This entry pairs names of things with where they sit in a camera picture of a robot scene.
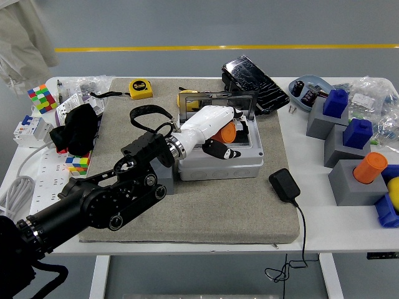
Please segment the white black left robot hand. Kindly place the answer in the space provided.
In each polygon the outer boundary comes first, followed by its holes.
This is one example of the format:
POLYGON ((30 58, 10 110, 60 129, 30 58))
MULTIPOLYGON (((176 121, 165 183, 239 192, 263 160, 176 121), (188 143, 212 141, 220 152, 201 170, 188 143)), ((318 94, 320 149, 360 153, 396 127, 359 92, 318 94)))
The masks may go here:
POLYGON ((218 159, 233 159, 241 153, 225 145, 223 142, 212 139, 222 128, 233 120, 239 120, 244 128, 248 127, 244 113, 233 107, 208 105, 195 113, 189 120, 180 126, 179 132, 171 134, 175 138, 179 159, 186 158, 196 145, 218 159))

